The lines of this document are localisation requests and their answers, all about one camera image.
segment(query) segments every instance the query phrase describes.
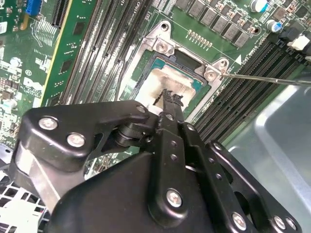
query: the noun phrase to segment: blue slot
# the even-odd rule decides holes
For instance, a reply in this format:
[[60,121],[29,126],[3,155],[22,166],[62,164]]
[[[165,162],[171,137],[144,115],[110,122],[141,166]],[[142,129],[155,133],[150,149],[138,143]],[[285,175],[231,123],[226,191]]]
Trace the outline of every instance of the blue slot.
[[40,12],[42,0],[28,0],[26,13],[30,16],[36,16]]

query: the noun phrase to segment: motherboard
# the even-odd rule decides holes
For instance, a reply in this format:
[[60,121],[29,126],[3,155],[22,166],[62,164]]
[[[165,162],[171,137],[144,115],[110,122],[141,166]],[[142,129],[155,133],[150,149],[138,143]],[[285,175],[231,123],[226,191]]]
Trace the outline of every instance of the motherboard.
[[[308,0],[0,0],[0,142],[30,108],[183,96],[204,142],[228,140],[311,63]],[[133,154],[100,158],[106,169]]]

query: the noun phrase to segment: metal screw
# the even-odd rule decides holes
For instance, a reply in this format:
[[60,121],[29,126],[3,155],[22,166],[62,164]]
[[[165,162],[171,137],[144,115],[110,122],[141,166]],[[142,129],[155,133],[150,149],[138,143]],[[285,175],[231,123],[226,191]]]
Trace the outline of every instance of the metal screw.
[[222,150],[221,146],[219,146],[216,142],[214,142],[214,147],[215,147],[217,150]]
[[233,213],[232,214],[232,219],[235,223],[235,225],[241,230],[241,231],[245,231],[246,230],[246,222],[245,220],[242,218],[241,215],[239,215],[238,213]]
[[297,227],[296,227],[296,225],[294,224],[294,221],[292,221],[290,218],[286,218],[285,219],[286,221],[287,221],[287,223],[288,223],[288,225],[290,225],[291,226],[291,228],[293,228],[295,231],[297,231]]
[[146,110],[142,106],[137,106],[136,109],[138,111],[140,111],[141,113],[145,113],[146,112]]
[[211,70],[205,73],[205,77],[207,81],[212,82],[216,79],[216,74]]
[[167,117],[169,120],[174,120],[174,117],[173,117],[171,114],[166,114],[166,117]]
[[188,124],[187,126],[188,126],[188,129],[195,131],[195,128],[192,125]]
[[67,142],[73,147],[81,147],[85,144],[85,139],[81,134],[72,133],[67,137]]
[[171,154],[170,155],[170,158],[173,160],[173,161],[176,161],[177,160],[177,156],[175,154]]
[[166,198],[169,204],[171,204],[172,207],[180,207],[182,204],[181,196],[174,190],[170,189],[166,193]]
[[167,51],[167,46],[164,43],[158,43],[156,49],[158,52],[165,53]]
[[274,216],[274,221],[276,222],[277,226],[280,227],[282,230],[286,229],[283,220],[279,216]]
[[58,126],[58,123],[53,118],[45,117],[39,120],[39,126],[45,130],[55,130]]

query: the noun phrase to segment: blue capacitor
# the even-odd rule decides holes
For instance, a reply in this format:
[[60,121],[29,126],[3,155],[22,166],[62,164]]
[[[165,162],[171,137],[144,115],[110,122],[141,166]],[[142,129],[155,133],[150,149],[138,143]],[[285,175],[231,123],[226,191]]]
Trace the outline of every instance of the blue capacitor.
[[266,23],[266,28],[273,33],[278,33],[282,30],[282,24],[274,21],[273,19],[268,20]]
[[249,8],[252,12],[262,13],[268,8],[267,0],[252,0]]

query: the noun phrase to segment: gray metal panel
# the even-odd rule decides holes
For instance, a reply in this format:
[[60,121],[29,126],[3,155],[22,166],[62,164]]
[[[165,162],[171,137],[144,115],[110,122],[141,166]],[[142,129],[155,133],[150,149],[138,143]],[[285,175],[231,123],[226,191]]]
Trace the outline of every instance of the gray metal panel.
[[288,86],[227,148],[311,229],[311,88]]

